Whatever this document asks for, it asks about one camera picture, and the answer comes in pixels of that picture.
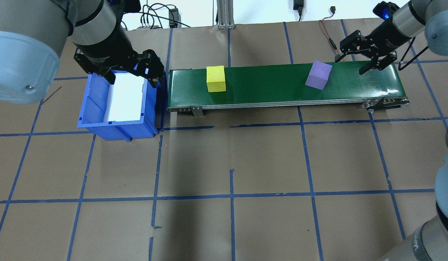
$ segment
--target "purple cube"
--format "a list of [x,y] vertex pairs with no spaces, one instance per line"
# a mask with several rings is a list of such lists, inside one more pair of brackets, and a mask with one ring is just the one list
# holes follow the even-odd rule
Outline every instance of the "purple cube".
[[331,65],[321,63],[320,61],[314,61],[311,71],[309,72],[308,79],[306,80],[306,85],[323,90],[325,84],[327,84],[331,70]]

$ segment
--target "brown paper floor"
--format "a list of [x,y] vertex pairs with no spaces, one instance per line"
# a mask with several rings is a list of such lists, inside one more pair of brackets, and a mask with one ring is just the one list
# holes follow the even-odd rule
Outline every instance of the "brown paper floor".
[[[378,22],[325,25],[338,44]],[[315,21],[128,35],[168,70],[334,59]],[[400,71],[407,108],[159,109],[159,134],[125,142],[77,129],[74,49],[48,101],[0,102],[0,261],[374,260],[436,214],[448,57],[427,51]]]

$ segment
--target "blue tape line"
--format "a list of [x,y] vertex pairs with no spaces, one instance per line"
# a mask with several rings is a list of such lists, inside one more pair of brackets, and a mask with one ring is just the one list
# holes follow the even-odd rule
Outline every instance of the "blue tape line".
[[333,123],[333,124],[344,124],[344,123],[368,123],[368,120],[348,120],[348,121],[312,121],[312,122],[305,122],[304,125],[310,125],[310,124],[327,124],[327,123]]
[[70,261],[71,254],[73,252],[73,245],[74,245],[74,238],[76,236],[78,217],[79,217],[80,208],[81,208],[82,202],[83,202],[83,193],[85,192],[85,186],[86,186],[86,183],[87,183],[87,173],[88,173],[88,170],[90,168],[91,156],[93,154],[93,148],[95,147],[95,139],[96,139],[96,135],[93,134],[93,140],[91,141],[90,152],[88,153],[87,165],[86,165],[86,168],[85,168],[85,174],[83,175],[82,188],[80,189],[80,195],[79,195],[79,199],[78,199],[78,203],[77,203],[77,210],[76,210],[76,216],[75,216],[75,219],[74,219],[73,231],[71,232],[71,239],[69,241],[69,248],[67,250],[66,261]]
[[[404,190],[393,190],[394,193],[428,193],[434,192],[433,188],[410,188]],[[315,195],[370,195],[386,194],[389,190],[358,190],[358,191],[322,191],[315,192]],[[191,199],[212,199],[212,198],[230,198],[230,197],[278,197],[278,196],[310,196],[310,192],[288,192],[288,193],[242,193],[242,194],[217,194],[217,195],[196,195],[196,196],[146,196],[146,197],[113,197],[113,198],[84,198],[83,202],[119,202],[119,201],[148,201],[148,200],[191,200]],[[19,199],[11,200],[10,204],[15,203],[70,203],[78,202],[77,198],[62,199]]]
[[380,119],[374,120],[374,122],[403,122],[403,121],[440,121],[440,117],[428,118],[428,119],[420,119],[420,118],[409,118],[409,119]]
[[235,208],[234,208],[234,169],[230,170],[230,230],[232,240],[232,261],[235,261]]
[[[161,168],[161,149],[163,147],[163,136],[159,138],[159,148],[158,148],[158,159],[156,163],[156,179],[155,179],[155,191],[154,198],[158,197],[158,186],[159,186],[159,171]],[[151,226],[154,228],[156,221],[156,203],[157,200],[153,200],[153,210],[151,211]]]
[[230,29],[227,29],[227,63],[229,68],[232,67],[230,63]]
[[398,205],[396,204],[396,198],[395,198],[395,194],[393,192],[393,186],[391,185],[391,181],[389,180],[388,168],[387,168],[387,165],[385,163],[385,157],[383,156],[382,146],[380,145],[380,140],[378,138],[377,129],[375,127],[373,116],[370,113],[369,113],[369,119],[370,119],[370,124],[371,124],[373,132],[374,132],[375,142],[377,144],[378,152],[379,152],[379,155],[380,155],[380,160],[382,161],[382,166],[383,166],[383,171],[385,173],[385,178],[386,178],[387,183],[388,183],[388,189],[389,189],[389,192],[390,192],[390,195],[391,195],[391,201],[393,202],[393,208],[395,209],[396,220],[398,221],[398,226],[399,226],[399,231],[401,233],[401,238],[404,240],[406,238],[406,236],[404,234],[403,223],[401,222],[401,216],[400,216],[400,213],[399,213],[399,210],[398,210]]
[[164,76],[164,86],[163,86],[163,104],[161,109],[161,132],[164,130],[164,115],[166,114],[166,107],[168,102],[168,82],[167,82],[167,75],[169,74],[169,61],[170,61],[170,49],[172,46],[172,32],[173,28],[169,31],[169,43],[167,47],[167,59],[166,59],[166,75]]
[[148,246],[148,261],[151,261],[153,257],[153,237],[149,237],[149,246]]
[[269,127],[269,126],[292,126],[300,125],[299,122],[288,123],[260,123],[260,124],[240,124],[238,126],[230,126],[229,128],[246,128],[246,127]]
[[71,241],[69,241],[69,249],[67,251],[66,261],[71,260],[71,254],[73,253],[74,238],[76,236],[78,217],[80,214],[80,207],[82,206],[83,191],[85,190],[86,181],[87,181],[87,176],[85,175],[83,177],[82,189],[80,190],[80,197],[79,197],[78,204],[77,204],[76,217],[74,219],[73,231],[71,232]]
[[421,64],[448,63],[448,60],[419,61]]
[[358,190],[358,191],[327,191],[315,192],[315,195],[370,195],[370,194],[386,194],[389,190]]
[[210,126],[192,126],[192,127],[174,127],[174,128],[164,128],[163,131],[181,131],[184,129],[212,129],[214,128],[214,125]]
[[[340,19],[341,22],[341,27],[343,28],[343,33],[345,34],[345,37],[348,37],[348,33],[346,32],[346,26],[345,23],[343,22],[343,19]],[[353,62],[356,62],[356,58],[354,57],[354,55],[351,55],[351,59],[353,59]]]
[[0,134],[0,137],[16,137],[16,136],[30,136],[29,133],[8,133]]
[[88,79],[88,76],[82,76],[82,77],[66,77],[66,78],[55,78],[55,79],[53,79],[53,81],[80,80],[80,79]]
[[290,46],[290,38],[288,37],[287,23],[283,22],[283,28],[285,29],[285,37],[287,38],[288,54],[290,55],[290,64],[293,64],[292,46]]
[[234,197],[310,196],[310,192],[234,194]]
[[11,200],[11,204],[16,203],[68,203],[78,202],[77,198],[57,198],[57,199],[15,199]]
[[35,133],[6,133],[0,134],[0,137],[19,137],[19,136],[41,136],[41,135],[65,135],[65,134],[87,134],[91,133],[86,130],[79,132],[35,132]]
[[159,196],[158,200],[192,200],[192,199],[209,199],[209,198],[229,198],[229,194],[217,195],[191,195],[191,196]]
[[[416,51],[414,50],[414,47],[412,47],[412,46],[411,46],[411,51],[412,51],[412,54],[414,56],[416,56]],[[422,69],[421,62],[419,61],[418,58],[416,59],[416,62],[418,64],[419,71],[421,72],[422,77],[424,78],[424,81],[426,82],[426,86],[428,88],[428,92],[430,92],[430,95],[432,96],[433,102],[435,103],[436,109],[438,110],[438,114],[440,114],[441,121],[443,121],[443,125],[445,125],[446,133],[448,134],[448,123],[446,122],[446,119],[445,119],[445,117],[443,115],[443,112],[442,112],[440,106],[438,105],[438,101],[436,100],[435,94],[433,94],[432,87],[430,86],[430,83],[427,80],[426,74],[424,73],[424,70]]]
[[305,127],[304,127],[304,122],[303,122],[303,116],[301,114],[301,109],[299,106],[297,107],[297,109],[298,109],[298,116],[300,117],[301,137],[303,139],[303,149],[305,152],[306,168],[307,168],[307,172],[308,172],[309,191],[311,194],[312,214],[314,217],[314,225],[315,225],[315,230],[316,230],[317,247],[319,250],[320,261],[324,261],[324,255],[322,253],[322,243],[320,241],[319,221],[317,218],[315,190],[314,190],[314,184],[312,182],[311,166],[309,164],[309,154],[308,154],[308,147],[307,147],[307,143],[306,143]]
[[154,200],[153,196],[139,197],[110,197],[110,198],[84,198],[83,202],[119,202],[119,201],[148,201]]
[[413,188],[410,190],[393,190],[394,193],[425,193],[425,192],[435,192],[433,188]]
[[42,135],[69,135],[69,134],[92,134],[87,130],[82,130],[79,132],[36,132],[32,133],[32,136],[42,136]]
[[[37,123],[38,115],[40,114],[40,109],[41,109],[41,106],[39,106],[37,108],[37,112],[35,113],[35,117],[34,117],[33,123],[32,123],[32,128],[30,129],[30,134],[32,134],[33,130],[35,129],[35,124]],[[32,136],[29,135],[29,137],[27,139],[27,143],[25,144],[24,152],[22,152],[22,157],[21,157],[21,160],[19,162],[19,167],[18,167],[18,170],[16,172],[16,176],[15,176],[15,179],[13,181],[13,185],[11,186],[11,190],[10,190],[9,195],[8,195],[8,200],[6,201],[5,209],[3,210],[3,215],[1,216],[0,233],[1,233],[1,229],[3,228],[3,223],[5,222],[6,214],[8,213],[9,204],[11,203],[11,198],[13,197],[13,193],[15,191],[16,184],[18,182],[19,174],[20,174],[20,171],[21,171],[21,168],[22,168],[22,164],[24,163],[25,154],[27,153],[27,149],[29,147],[31,137]]]
[[91,140],[90,152],[88,153],[87,165],[85,167],[85,175],[87,175],[88,170],[90,168],[91,155],[93,154],[93,148],[95,147],[95,138],[96,134],[93,134],[93,140]]

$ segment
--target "red wire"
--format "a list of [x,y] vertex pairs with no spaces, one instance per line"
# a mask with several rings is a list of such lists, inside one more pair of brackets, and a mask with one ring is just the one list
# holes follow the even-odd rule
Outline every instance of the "red wire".
[[[327,40],[330,39],[330,35],[329,35],[329,32],[327,32],[327,28],[325,28],[324,20],[333,17],[333,15],[334,15],[334,13],[331,16],[324,17],[324,18],[322,18],[322,20],[319,20],[320,25],[322,25],[322,27],[324,28],[325,34],[327,36]],[[334,51],[335,54],[340,54],[338,52],[338,50],[333,50],[333,51]]]

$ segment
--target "white wall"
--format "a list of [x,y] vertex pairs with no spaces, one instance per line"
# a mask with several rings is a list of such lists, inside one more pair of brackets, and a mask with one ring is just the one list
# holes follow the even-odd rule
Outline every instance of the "white wall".
[[[302,21],[320,20],[330,16],[330,6],[337,8],[332,19],[371,18],[376,17],[372,9],[381,0],[305,0]],[[405,5],[408,0],[394,0],[398,6]],[[179,8],[182,22],[196,26],[214,24],[217,3],[216,0],[167,0],[163,4],[174,4]],[[236,24],[260,24],[298,21],[298,12],[292,10],[293,0],[234,0],[234,20]],[[167,9],[157,10],[159,16],[169,17]],[[141,14],[126,14],[123,21],[129,30],[140,26]],[[167,20],[161,20],[164,28],[169,27]]]

